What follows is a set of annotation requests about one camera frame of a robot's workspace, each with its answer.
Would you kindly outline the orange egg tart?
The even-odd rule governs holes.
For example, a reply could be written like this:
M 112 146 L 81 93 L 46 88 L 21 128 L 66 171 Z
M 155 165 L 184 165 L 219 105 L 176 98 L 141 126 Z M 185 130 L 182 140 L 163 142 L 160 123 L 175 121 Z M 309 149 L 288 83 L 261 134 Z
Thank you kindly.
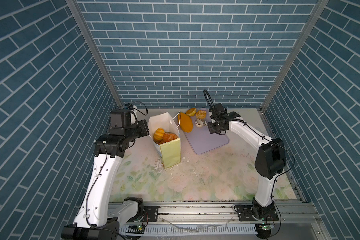
M 164 138 L 164 134 L 165 134 L 165 130 L 163 128 L 158 128 L 155 132 L 154 132 L 154 135 L 153 135 L 153 139 L 154 141 L 158 144 L 160 143 L 163 138 Z

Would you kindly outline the white chocolate drizzle donut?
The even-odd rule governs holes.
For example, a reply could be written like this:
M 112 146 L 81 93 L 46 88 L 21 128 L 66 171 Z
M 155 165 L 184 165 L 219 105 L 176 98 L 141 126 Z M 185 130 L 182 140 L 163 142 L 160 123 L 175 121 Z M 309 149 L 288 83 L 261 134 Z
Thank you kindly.
M 195 126 L 198 128 L 202 128 L 205 125 L 205 121 L 201 119 L 196 119 L 194 122 Z

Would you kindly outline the green floral paper bag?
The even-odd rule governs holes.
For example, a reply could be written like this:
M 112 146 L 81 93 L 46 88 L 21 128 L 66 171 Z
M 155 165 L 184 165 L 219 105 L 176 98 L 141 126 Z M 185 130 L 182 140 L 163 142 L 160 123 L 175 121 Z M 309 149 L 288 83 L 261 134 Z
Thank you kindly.
M 149 117 L 149 131 L 150 137 L 154 143 L 154 146 L 162 159 L 164 169 L 170 168 L 181 162 L 181 138 L 178 121 L 168 113 L 163 113 L 153 117 Z M 168 143 L 157 144 L 153 135 L 158 128 L 163 128 L 166 133 L 173 133 L 178 136 L 177 139 L 172 140 Z

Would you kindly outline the brown croissant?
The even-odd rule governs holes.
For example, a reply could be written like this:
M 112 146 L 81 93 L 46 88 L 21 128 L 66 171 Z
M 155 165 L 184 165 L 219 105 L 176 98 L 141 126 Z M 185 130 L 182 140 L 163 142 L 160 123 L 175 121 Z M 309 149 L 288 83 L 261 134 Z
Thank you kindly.
M 173 133 L 164 133 L 163 135 L 163 139 L 159 142 L 159 145 L 164 144 L 164 143 L 168 143 L 172 140 L 177 139 L 178 136 L 176 134 Z

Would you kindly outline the long oval orange bread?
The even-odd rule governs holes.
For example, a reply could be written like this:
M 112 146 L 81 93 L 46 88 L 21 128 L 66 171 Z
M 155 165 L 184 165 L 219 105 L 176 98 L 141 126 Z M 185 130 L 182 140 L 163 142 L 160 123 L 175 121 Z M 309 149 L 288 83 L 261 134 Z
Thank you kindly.
M 179 113 L 178 121 L 183 132 L 190 133 L 193 130 L 193 121 L 191 117 L 189 117 L 185 113 Z

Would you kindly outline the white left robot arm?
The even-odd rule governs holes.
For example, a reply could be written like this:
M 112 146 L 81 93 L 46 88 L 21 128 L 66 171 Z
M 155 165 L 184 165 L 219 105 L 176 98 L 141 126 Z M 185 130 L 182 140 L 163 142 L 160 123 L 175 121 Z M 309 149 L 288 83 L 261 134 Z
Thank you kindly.
M 63 227 L 64 240 L 115 240 L 125 237 L 120 227 L 132 219 L 140 219 L 144 213 L 141 198 L 127 198 L 117 208 L 116 215 L 108 216 L 109 200 L 116 172 L 126 149 L 136 139 L 149 135 L 146 120 L 135 122 L 115 134 L 104 134 L 95 141 L 94 165 L 85 193 L 74 222 Z

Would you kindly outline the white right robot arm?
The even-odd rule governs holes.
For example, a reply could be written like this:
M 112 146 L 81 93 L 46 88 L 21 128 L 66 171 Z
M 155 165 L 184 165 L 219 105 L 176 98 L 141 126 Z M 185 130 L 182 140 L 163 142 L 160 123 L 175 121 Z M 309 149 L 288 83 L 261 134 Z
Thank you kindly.
M 258 188 L 253 198 L 252 215 L 263 220 L 275 210 L 273 191 L 277 178 L 286 166 L 285 148 L 281 139 L 271 139 L 252 128 L 236 112 L 227 113 L 226 109 L 210 109 L 211 121 L 208 122 L 211 134 L 231 131 L 248 142 L 256 151 L 255 169 L 259 174 Z

